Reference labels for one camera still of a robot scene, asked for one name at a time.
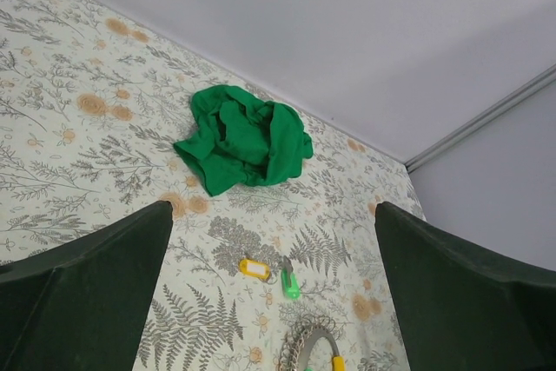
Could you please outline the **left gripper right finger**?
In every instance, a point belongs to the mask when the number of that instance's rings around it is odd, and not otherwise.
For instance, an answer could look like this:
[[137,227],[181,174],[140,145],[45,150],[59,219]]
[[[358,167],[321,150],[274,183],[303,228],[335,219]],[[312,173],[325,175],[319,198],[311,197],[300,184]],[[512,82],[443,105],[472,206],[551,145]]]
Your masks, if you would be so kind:
[[375,232],[412,370],[553,370],[555,274],[391,202]]

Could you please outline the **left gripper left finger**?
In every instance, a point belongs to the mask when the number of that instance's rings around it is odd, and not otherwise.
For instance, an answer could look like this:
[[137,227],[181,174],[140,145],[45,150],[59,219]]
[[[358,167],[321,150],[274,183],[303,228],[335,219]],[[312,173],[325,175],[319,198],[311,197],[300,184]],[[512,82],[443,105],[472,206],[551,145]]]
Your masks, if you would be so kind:
[[130,370],[173,227],[155,202],[1,267],[3,370]]

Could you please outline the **yellow tag key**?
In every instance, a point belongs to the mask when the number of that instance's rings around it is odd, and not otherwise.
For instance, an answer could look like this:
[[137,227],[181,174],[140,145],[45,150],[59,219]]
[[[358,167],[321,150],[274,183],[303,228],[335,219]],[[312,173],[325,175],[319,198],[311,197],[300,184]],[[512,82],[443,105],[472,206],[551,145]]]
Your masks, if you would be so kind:
[[244,258],[239,262],[239,271],[246,275],[266,282],[272,275],[269,265]]

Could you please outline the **floral patterned table mat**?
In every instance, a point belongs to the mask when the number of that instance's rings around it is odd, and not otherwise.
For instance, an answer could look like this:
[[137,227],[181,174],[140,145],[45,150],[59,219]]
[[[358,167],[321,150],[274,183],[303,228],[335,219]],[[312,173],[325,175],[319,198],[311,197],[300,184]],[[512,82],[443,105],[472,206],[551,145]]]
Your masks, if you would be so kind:
[[[173,144],[198,90],[248,83],[94,0],[1,0],[1,261],[157,200],[174,228],[137,370],[276,370],[297,321],[329,317],[349,370],[409,367],[376,234],[422,212],[399,162],[308,114],[301,177],[209,196]],[[282,257],[301,296],[282,292]],[[269,265],[266,281],[239,271]]]

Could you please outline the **crumpled green cloth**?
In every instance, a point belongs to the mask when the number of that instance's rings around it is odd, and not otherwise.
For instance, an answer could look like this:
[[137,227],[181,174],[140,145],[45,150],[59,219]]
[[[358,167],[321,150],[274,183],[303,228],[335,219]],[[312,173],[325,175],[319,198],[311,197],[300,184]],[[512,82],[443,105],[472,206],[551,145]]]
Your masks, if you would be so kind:
[[190,109],[197,130],[173,148],[211,196],[297,178],[314,155],[301,118],[284,103],[221,84],[196,92]]

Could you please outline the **aluminium frame right post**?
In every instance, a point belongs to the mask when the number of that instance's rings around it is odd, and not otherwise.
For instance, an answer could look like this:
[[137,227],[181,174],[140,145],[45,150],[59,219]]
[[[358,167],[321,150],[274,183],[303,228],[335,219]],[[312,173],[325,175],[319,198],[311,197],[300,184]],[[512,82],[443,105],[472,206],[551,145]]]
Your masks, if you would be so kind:
[[486,110],[482,111],[476,117],[463,124],[449,135],[444,136],[438,142],[434,143],[417,156],[406,161],[405,167],[407,172],[413,173],[425,164],[440,157],[450,149],[453,149],[465,141],[470,136],[478,133],[488,124],[493,123],[499,117],[502,117],[510,110],[516,108],[527,99],[545,90],[553,83],[555,83],[555,65],[543,71],[541,74],[516,89],[510,95],[504,97]]

